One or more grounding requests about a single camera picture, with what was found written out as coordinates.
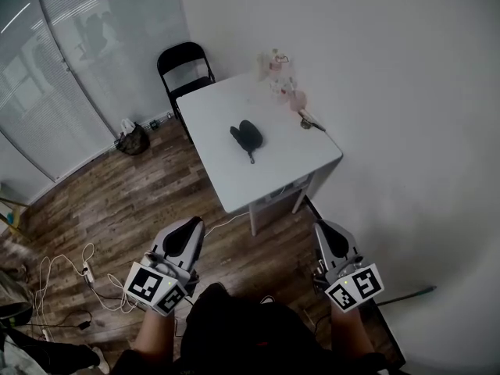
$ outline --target white cable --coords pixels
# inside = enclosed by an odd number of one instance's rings
[[[45,318],[45,313],[44,313],[44,297],[47,294],[48,282],[50,281],[50,272],[51,272],[51,269],[52,269],[52,264],[59,257],[64,257],[73,266],[74,270],[77,272],[78,275],[80,275],[81,277],[85,276],[83,273],[81,273],[75,267],[75,265],[73,264],[73,261],[71,261],[70,259],[68,259],[64,254],[58,255],[58,256],[54,257],[52,260],[50,260],[49,257],[45,256],[41,260],[41,263],[40,263],[40,289],[35,293],[35,296],[34,296],[34,306],[35,306],[35,308],[37,310],[37,322],[43,324],[43,322],[40,322],[40,314],[39,314],[39,312],[40,312],[40,308],[41,308],[41,316],[43,318],[43,321],[45,322],[45,326],[46,327],[48,326],[48,322],[47,322],[47,319]],[[43,264],[44,264],[44,262],[45,262],[46,259],[48,260],[48,272],[47,272],[47,277],[45,278],[45,287],[42,287],[41,286],[41,268],[42,268],[42,266],[43,266]],[[37,295],[38,295],[38,293],[40,294],[40,300],[39,300],[39,302],[37,304]],[[51,337],[53,339],[52,332],[50,331],[50,329],[48,329],[48,332],[50,333],[50,335],[51,335]]]
[[[225,223],[221,223],[220,225],[215,225],[211,230],[209,230],[206,234],[205,234],[205,237],[209,236],[210,233],[212,233],[212,231],[218,227],[223,227],[224,225],[227,225],[229,222],[232,222],[233,220],[237,219],[238,217],[240,216],[246,216],[247,214],[249,214],[250,212],[247,211],[247,212],[243,212],[243,214],[240,214],[238,216],[234,216],[233,218],[231,218],[229,221],[225,222]]]
[[[106,304],[104,304],[102,302],[101,298],[99,297],[99,295],[97,294],[97,292],[94,290],[94,288],[92,288],[92,291],[94,292],[95,297],[99,300],[99,302],[101,303],[102,308],[104,308],[104,309],[107,309],[109,311],[118,311],[118,310],[120,310],[123,314],[130,313],[133,309],[135,309],[138,306],[138,303],[131,304],[128,301],[128,297],[127,297],[127,293],[125,292],[125,288],[123,287],[123,285],[121,284],[121,282],[114,275],[112,275],[111,273],[108,273],[108,278],[109,278],[109,281],[113,284],[113,286],[116,286],[117,288],[119,288],[119,289],[122,290],[123,294],[122,294],[122,299],[120,301],[120,305],[118,305],[118,307],[113,307],[113,308],[108,307]],[[123,307],[126,304],[128,304],[129,307],[130,307],[130,309],[128,311],[123,310]]]
[[[87,258],[85,258],[85,251],[87,250],[88,246],[92,246],[92,253]],[[95,246],[94,246],[94,244],[93,243],[87,243],[85,245],[84,249],[81,252],[82,266],[84,266],[87,263],[87,261],[94,256],[94,253],[95,253]],[[64,257],[66,259],[66,261],[68,261],[71,264],[71,266],[73,267],[73,269],[75,270],[75,272],[80,277],[85,277],[85,274],[83,273],[83,271],[80,272],[78,270],[78,268],[74,265],[73,261],[71,261],[70,259],[68,259],[64,254],[57,255],[52,260],[50,260],[50,258],[48,256],[45,256],[41,260],[41,262],[40,262],[40,271],[39,271],[39,277],[40,277],[39,286],[40,286],[40,288],[38,289],[38,291],[34,295],[34,307],[36,309],[37,322],[40,325],[42,325],[43,328],[45,328],[45,329],[48,330],[48,332],[50,333],[50,336],[51,336],[52,340],[54,339],[54,337],[52,336],[52,332],[50,331],[50,326],[48,325],[48,322],[47,322],[47,319],[45,318],[45,313],[44,313],[44,298],[45,298],[45,295],[47,294],[47,290],[48,290],[48,282],[50,281],[50,273],[51,273],[51,270],[52,270],[52,264],[54,263],[54,261],[56,261],[60,257]],[[42,267],[44,265],[45,260],[48,260],[48,272],[47,272],[47,277],[45,278],[45,286],[42,287],[41,286],[41,269],[42,269]],[[130,313],[133,309],[135,309],[135,307],[137,306],[137,303],[135,303],[133,305],[133,304],[131,304],[128,301],[127,293],[125,292],[125,288],[120,283],[120,281],[118,279],[116,279],[115,276],[113,276],[111,273],[108,273],[108,278],[109,278],[109,281],[113,284],[113,286],[116,286],[117,288],[121,289],[121,291],[123,292],[120,305],[118,307],[116,307],[116,308],[113,308],[113,309],[107,307],[102,302],[101,298],[99,298],[99,296],[98,296],[97,292],[94,290],[94,288],[91,287],[91,290],[94,292],[95,297],[97,297],[97,299],[101,303],[102,307],[105,308],[105,309],[108,309],[109,311],[118,311],[118,310],[121,310],[121,312],[124,313],[124,314]],[[130,306],[130,309],[127,310],[127,311],[123,310],[123,307],[126,304],[128,304]]]

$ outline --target shoe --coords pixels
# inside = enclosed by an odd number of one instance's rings
[[[102,373],[107,375],[109,373],[109,364],[102,354],[102,350],[99,347],[93,347],[92,351],[99,357],[99,365],[97,366]]]
[[[260,304],[266,304],[266,303],[274,303],[274,297],[273,296],[266,296],[260,301]]]

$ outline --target white wall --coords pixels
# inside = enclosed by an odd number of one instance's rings
[[[500,0],[183,0],[220,80],[295,59],[345,154],[313,196],[377,262],[413,373],[500,369]]]

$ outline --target black object on floor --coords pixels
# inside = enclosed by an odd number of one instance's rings
[[[230,132],[243,150],[248,153],[250,162],[255,164],[252,153],[263,144],[263,136],[259,130],[250,121],[243,120],[240,123],[240,129],[231,127]]]
[[[141,125],[135,124],[134,130],[115,141],[116,150],[128,155],[138,155],[146,151],[149,147],[149,136]]]

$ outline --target white table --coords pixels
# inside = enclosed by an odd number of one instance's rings
[[[295,213],[313,174],[342,157],[324,132],[303,129],[301,117],[288,103],[278,105],[267,81],[257,82],[253,73],[194,91],[177,104],[224,209],[231,213],[248,205],[254,236],[255,214],[262,207],[301,190]],[[229,131],[242,120],[252,122],[264,138],[253,153],[255,164]]]

